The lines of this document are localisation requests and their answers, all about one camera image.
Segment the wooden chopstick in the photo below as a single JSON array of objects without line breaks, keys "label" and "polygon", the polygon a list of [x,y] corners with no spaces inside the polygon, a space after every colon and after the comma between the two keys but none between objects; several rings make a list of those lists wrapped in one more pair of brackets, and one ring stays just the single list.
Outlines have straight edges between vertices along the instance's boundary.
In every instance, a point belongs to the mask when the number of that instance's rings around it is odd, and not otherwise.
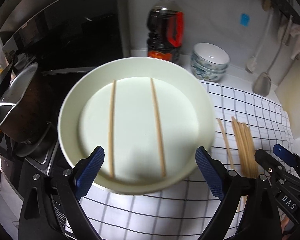
[{"label": "wooden chopstick", "polygon": [[239,141],[238,141],[238,137],[237,137],[237,126],[236,126],[236,124],[235,124],[235,118],[232,116],[231,117],[231,124],[232,124],[232,128],[233,128],[233,130],[234,130],[234,134],[235,134],[235,139],[236,139],[236,143],[237,143],[237,147],[239,147]]},{"label": "wooden chopstick", "polygon": [[109,104],[109,131],[108,131],[108,151],[109,151],[109,174],[115,177],[114,172],[114,114],[115,114],[116,80],[113,80],[110,104]]},{"label": "wooden chopstick", "polygon": [[166,177],[166,163],[165,163],[165,156],[164,156],[164,143],[162,138],[160,112],[159,112],[157,91],[155,88],[155,82],[153,78],[150,78],[150,83],[151,83],[151,91],[152,91],[152,99],[153,99],[153,107],[154,107],[155,125],[157,130],[157,142],[158,142],[158,152],[159,152],[160,167],[161,167],[161,176]]},{"label": "wooden chopstick", "polygon": [[239,157],[240,157],[240,161],[241,161],[241,168],[242,168],[242,174],[245,177],[250,177],[250,167],[249,167],[249,162],[247,159],[247,155],[246,155],[246,147],[244,144],[244,140],[242,137],[242,133],[240,130],[240,125],[237,122],[237,120],[235,120],[235,124],[237,126],[237,137],[238,137],[238,141],[239,141]]},{"label": "wooden chopstick", "polygon": [[249,162],[250,167],[250,177],[257,178],[258,177],[258,164],[255,161],[254,154],[254,145],[252,141],[251,134],[249,133],[249,129],[246,123],[243,123],[243,134],[244,134],[244,142],[246,144],[246,155]]},{"label": "wooden chopstick", "polygon": [[221,119],[217,118],[217,122],[219,124],[220,129],[221,129],[221,133],[222,133],[223,140],[224,140],[224,143],[225,143],[226,152],[227,152],[227,155],[228,155],[228,158],[229,158],[229,161],[230,161],[231,169],[234,170],[235,166],[234,166],[234,161],[233,161],[232,153],[231,153],[231,150],[230,150],[230,145],[229,145],[228,137],[226,135],[226,132],[225,132],[225,129],[224,129],[224,126],[222,124]]},{"label": "wooden chopstick", "polygon": [[251,142],[251,136],[248,132],[248,126],[245,123],[239,123],[239,129],[242,136],[243,141],[243,160],[244,160],[244,175],[250,178],[256,178],[256,168],[255,168],[255,160],[254,160],[254,149],[253,144]]}]

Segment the cream cutting board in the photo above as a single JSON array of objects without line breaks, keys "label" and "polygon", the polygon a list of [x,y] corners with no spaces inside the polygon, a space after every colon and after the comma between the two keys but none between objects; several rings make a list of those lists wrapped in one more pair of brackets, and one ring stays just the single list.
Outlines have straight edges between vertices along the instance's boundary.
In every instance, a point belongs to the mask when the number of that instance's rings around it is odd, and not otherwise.
[{"label": "cream cutting board", "polygon": [[293,138],[300,137],[300,59],[275,90],[283,110],[288,114]]}]

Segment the metal spatula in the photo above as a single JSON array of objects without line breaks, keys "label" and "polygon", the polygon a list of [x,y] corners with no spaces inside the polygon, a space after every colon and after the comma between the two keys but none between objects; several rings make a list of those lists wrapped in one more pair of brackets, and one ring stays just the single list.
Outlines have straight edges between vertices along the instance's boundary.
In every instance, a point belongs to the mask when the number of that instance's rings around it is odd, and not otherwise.
[{"label": "metal spatula", "polygon": [[255,80],[255,82],[253,83],[253,93],[261,95],[261,96],[268,96],[270,93],[270,89],[271,89],[271,78],[269,75],[270,70],[272,69],[273,65],[275,64],[282,47],[287,43],[289,35],[290,35],[290,30],[292,27],[292,23],[293,23],[293,16],[290,15],[288,23],[286,25],[285,31],[282,35],[281,41],[280,41],[280,45],[279,48],[271,62],[271,64],[269,65],[269,67],[267,68],[267,70],[265,72],[262,72],[257,79]]}]

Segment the steel saucepan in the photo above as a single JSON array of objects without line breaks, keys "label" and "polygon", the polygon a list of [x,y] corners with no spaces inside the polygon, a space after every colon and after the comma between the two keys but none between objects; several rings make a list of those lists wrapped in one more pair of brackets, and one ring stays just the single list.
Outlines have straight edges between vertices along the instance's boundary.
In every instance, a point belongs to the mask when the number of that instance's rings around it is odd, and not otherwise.
[{"label": "steel saucepan", "polygon": [[0,131],[18,143],[40,136],[51,115],[46,92],[38,63],[28,65],[0,99]]}]

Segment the large white round bowl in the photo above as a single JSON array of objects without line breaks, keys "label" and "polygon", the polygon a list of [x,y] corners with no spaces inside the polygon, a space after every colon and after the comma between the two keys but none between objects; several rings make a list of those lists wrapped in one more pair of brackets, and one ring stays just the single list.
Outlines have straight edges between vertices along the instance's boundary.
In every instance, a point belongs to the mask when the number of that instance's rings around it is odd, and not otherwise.
[{"label": "large white round bowl", "polygon": [[[161,176],[150,78],[157,91],[166,177]],[[109,104],[116,80],[114,172],[109,174]],[[213,103],[203,85],[174,63],[129,57],[95,68],[71,88],[58,117],[58,140],[70,166],[101,146],[95,184],[113,193],[165,189],[196,168],[195,152],[209,150],[216,133]]]}]

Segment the bottom floral ceramic bowl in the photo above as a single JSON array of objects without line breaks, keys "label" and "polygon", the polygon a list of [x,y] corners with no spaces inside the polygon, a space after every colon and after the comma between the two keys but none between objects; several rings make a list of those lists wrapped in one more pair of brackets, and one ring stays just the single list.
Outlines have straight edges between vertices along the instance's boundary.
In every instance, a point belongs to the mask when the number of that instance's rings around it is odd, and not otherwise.
[{"label": "bottom floral ceramic bowl", "polygon": [[226,71],[214,72],[214,71],[204,70],[200,68],[191,68],[191,69],[192,69],[192,74],[197,79],[211,81],[211,82],[219,81],[226,74]]}]

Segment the floral ceramic bowl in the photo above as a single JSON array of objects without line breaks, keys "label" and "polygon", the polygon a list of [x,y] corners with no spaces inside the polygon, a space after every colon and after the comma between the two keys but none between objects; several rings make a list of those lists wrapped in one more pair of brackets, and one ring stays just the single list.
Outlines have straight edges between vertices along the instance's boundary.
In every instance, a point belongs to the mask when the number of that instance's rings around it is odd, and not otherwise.
[{"label": "floral ceramic bowl", "polygon": [[198,75],[221,75],[226,72],[228,66],[228,64],[217,66],[215,64],[206,63],[205,61],[200,63],[195,59],[191,60],[191,67]]},{"label": "floral ceramic bowl", "polygon": [[224,69],[230,63],[230,56],[222,48],[210,43],[196,44],[193,47],[192,59],[211,69]]},{"label": "floral ceramic bowl", "polygon": [[200,68],[191,68],[191,69],[192,69],[192,74],[197,79],[211,81],[211,82],[219,81],[226,74],[226,71],[214,72],[214,71],[204,70]]}]

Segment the middle floral ceramic bowl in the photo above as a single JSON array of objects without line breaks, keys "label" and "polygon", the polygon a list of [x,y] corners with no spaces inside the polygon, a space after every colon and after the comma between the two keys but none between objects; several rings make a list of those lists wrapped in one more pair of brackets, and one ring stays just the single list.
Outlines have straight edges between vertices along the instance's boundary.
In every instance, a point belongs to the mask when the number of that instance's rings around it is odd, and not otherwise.
[{"label": "middle floral ceramic bowl", "polygon": [[195,59],[191,60],[191,67],[198,75],[221,75],[226,72],[228,66],[228,64],[217,66],[215,64],[206,63],[205,61],[200,63]]}]

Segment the top floral ceramic bowl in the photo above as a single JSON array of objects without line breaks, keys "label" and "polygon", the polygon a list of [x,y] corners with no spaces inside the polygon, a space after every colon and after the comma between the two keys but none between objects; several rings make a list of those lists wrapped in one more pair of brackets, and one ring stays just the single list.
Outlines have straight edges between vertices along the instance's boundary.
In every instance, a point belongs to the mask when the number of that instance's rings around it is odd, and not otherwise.
[{"label": "top floral ceramic bowl", "polygon": [[224,69],[230,63],[230,56],[222,48],[210,43],[196,44],[193,47],[192,59],[211,69]]}]

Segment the hanging white rag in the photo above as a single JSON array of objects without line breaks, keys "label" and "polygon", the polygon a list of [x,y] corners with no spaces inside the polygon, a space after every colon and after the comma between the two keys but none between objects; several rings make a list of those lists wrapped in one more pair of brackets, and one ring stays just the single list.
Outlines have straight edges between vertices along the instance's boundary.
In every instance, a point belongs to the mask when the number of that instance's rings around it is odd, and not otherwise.
[{"label": "hanging white rag", "polygon": [[[277,31],[277,39],[280,43],[279,49],[278,49],[278,53],[280,53],[282,45],[281,45],[281,41],[282,38],[285,34],[285,30],[286,30],[287,24],[282,24],[280,25],[278,31]],[[289,36],[291,36],[292,38],[296,38],[296,41],[294,43],[294,47],[291,53],[290,58],[292,60],[294,60],[297,56],[300,55],[300,25],[293,23],[290,31],[289,31]]]}]

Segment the black frying pan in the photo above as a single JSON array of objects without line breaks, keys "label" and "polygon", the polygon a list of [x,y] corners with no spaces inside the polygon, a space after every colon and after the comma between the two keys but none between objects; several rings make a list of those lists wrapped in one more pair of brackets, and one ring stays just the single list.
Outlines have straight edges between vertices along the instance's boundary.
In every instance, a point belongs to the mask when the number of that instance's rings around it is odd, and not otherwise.
[{"label": "black frying pan", "polygon": [[9,64],[0,74],[0,98],[2,97],[2,95],[10,85],[13,67],[14,67],[13,63]]}]

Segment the dark soy sauce bottle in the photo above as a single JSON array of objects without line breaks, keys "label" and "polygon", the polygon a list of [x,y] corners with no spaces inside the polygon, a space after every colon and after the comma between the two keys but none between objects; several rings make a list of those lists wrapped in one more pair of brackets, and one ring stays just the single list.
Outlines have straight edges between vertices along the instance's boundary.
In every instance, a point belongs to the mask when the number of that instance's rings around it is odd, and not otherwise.
[{"label": "dark soy sauce bottle", "polygon": [[178,63],[183,45],[184,13],[175,0],[159,0],[147,18],[147,56]]}]

